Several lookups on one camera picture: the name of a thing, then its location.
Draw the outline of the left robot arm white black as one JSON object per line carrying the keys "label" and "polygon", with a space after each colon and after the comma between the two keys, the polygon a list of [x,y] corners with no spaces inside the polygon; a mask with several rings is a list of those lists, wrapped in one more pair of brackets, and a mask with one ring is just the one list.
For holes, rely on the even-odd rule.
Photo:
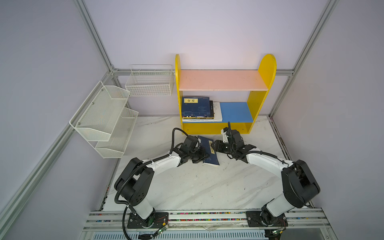
{"label": "left robot arm white black", "polygon": [[115,204],[126,206],[141,227],[151,227],[156,221],[156,210],[147,200],[147,194],[154,176],[188,161],[197,164],[209,159],[216,153],[212,144],[213,140],[202,136],[187,136],[178,145],[172,140],[170,151],[163,156],[147,161],[131,159],[115,182]]}

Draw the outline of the navy book yellow label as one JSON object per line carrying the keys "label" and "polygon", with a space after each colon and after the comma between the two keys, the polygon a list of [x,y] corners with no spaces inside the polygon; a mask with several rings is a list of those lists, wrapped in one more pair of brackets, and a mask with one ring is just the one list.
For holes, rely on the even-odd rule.
{"label": "navy book yellow label", "polygon": [[203,150],[206,154],[206,157],[203,160],[203,163],[206,165],[218,167],[220,163],[218,161],[217,153],[212,147],[212,144],[214,143],[214,141],[212,139],[208,139],[203,136],[198,136],[198,139],[200,140],[200,144],[203,147]]}
{"label": "navy book yellow label", "polygon": [[182,116],[187,118],[205,118],[211,115],[209,97],[182,97]]}

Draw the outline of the black wolf cover book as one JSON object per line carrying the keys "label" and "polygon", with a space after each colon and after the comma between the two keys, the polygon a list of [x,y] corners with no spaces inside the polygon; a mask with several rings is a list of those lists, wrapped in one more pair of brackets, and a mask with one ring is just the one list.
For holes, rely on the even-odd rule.
{"label": "black wolf cover book", "polygon": [[213,101],[210,101],[210,116],[209,116],[210,119],[213,119],[214,118],[214,103]]}

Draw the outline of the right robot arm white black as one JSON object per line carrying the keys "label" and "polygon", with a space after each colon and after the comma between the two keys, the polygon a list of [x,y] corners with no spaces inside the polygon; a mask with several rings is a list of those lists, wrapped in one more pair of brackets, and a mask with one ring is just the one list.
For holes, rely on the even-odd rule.
{"label": "right robot arm white black", "polygon": [[210,147],[230,159],[258,166],[282,181],[283,192],[266,203],[260,212],[258,222],[272,226],[286,212],[307,205],[321,191],[312,171],[302,160],[290,161],[264,152],[254,145],[245,144],[241,134],[229,127],[222,130],[223,140],[215,140]]}

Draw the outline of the white portfolio book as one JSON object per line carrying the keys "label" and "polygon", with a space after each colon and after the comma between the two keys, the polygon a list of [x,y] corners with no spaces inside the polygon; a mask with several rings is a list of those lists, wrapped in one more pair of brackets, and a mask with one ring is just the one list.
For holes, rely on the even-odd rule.
{"label": "white portfolio book", "polygon": [[220,102],[213,102],[213,119],[182,119],[183,123],[221,122],[223,120]]}

